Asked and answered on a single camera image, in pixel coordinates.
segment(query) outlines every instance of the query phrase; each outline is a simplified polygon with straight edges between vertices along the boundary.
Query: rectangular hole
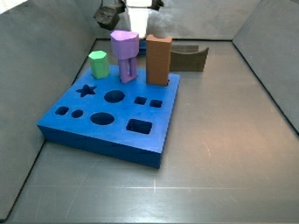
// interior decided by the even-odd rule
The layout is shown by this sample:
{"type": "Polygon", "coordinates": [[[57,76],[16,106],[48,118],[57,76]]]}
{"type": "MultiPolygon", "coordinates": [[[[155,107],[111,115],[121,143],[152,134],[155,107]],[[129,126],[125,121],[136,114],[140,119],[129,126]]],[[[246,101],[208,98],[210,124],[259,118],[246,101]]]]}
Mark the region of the rectangular hole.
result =
{"type": "Polygon", "coordinates": [[[153,124],[136,119],[129,119],[125,129],[141,134],[149,134],[153,124]]]}

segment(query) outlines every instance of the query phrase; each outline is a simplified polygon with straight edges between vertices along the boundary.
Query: green cylinder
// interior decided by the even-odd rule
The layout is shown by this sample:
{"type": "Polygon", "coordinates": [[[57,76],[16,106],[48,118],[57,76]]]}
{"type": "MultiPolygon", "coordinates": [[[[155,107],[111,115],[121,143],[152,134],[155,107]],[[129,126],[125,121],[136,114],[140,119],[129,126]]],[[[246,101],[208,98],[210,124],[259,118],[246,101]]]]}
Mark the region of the green cylinder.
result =
{"type": "Polygon", "coordinates": [[[103,51],[92,52],[88,55],[88,62],[91,66],[91,72],[96,79],[108,77],[108,54],[103,51]]]}

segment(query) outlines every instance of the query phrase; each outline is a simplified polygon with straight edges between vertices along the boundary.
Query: foam block hole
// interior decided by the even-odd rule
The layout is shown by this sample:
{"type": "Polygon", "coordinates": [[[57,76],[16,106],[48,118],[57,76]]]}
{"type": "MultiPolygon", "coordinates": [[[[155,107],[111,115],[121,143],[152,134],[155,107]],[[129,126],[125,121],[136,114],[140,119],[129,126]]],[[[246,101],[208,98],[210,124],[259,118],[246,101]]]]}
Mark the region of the foam block hole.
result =
{"type": "Polygon", "coordinates": [[[67,107],[59,107],[55,111],[55,114],[59,115],[59,116],[64,116],[69,111],[69,108],[67,107]]]}
{"type": "Polygon", "coordinates": [[[77,89],[76,92],[80,93],[80,97],[84,97],[85,95],[95,95],[95,88],[89,85],[84,85],[81,89],[77,89]]]}
{"type": "Polygon", "coordinates": [[[121,102],[125,98],[125,94],[119,90],[112,90],[105,93],[104,99],[107,102],[121,102]]]}
{"type": "Polygon", "coordinates": [[[80,109],[75,110],[72,113],[71,113],[71,116],[73,118],[79,118],[83,116],[83,111],[80,109]]]}
{"type": "Polygon", "coordinates": [[[153,124],[136,119],[129,119],[125,129],[141,134],[149,134],[153,124]]]}
{"type": "Polygon", "coordinates": [[[151,100],[149,106],[153,108],[160,108],[163,106],[163,102],[157,100],[151,100]]]}
{"type": "Polygon", "coordinates": [[[91,116],[89,120],[97,125],[108,125],[115,121],[115,117],[108,113],[96,113],[91,116]]]}
{"type": "Polygon", "coordinates": [[[137,97],[135,98],[135,103],[136,103],[136,104],[140,104],[140,105],[145,105],[145,98],[137,96],[137,97]]]}

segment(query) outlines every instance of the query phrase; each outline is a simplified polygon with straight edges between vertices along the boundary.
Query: square hole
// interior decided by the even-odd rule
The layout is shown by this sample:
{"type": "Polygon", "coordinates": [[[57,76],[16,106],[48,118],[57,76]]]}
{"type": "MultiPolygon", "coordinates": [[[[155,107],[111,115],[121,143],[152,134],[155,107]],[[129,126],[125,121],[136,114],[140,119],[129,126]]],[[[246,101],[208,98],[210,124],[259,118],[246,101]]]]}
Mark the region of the square hole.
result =
{"type": "Polygon", "coordinates": [[[67,107],[59,107],[55,111],[55,114],[59,115],[59,116],[64,116],[69,111],[69,108],[67,107]]]}
{"type": "Polygon", "coordinates": [[[129,119],[125,129],[141,134],[149,134],[153,124],[136,119],[129,119]]]}
{"type": "Polygon", "coordinates": [[[145,98],[137,96],[137,97],[135,98],[135,103],[136,103],[136,104],[140,104],[140,105],[145,105],[145,98]]]}
{"type": "Polygon", "coordinates": [[[163,106],[163,102],[157,100],[151,100],[149,106],[153,108],[160,108],[163,106]]]}

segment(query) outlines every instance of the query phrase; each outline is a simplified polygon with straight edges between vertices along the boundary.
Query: star-shaped hole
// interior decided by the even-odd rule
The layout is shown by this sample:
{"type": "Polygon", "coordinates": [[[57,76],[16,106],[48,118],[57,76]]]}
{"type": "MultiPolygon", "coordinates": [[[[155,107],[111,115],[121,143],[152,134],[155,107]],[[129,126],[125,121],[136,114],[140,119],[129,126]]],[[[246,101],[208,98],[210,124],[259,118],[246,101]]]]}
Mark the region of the star-shaped hole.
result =
{"type": "Polygon", "coordinates": [[[84,85],[81,89],[77,89],[76,92],[80,93],[80,97],[84,97],[85,95],[95,95],[95,88],[91,87],[89,85],[84,85]]]}

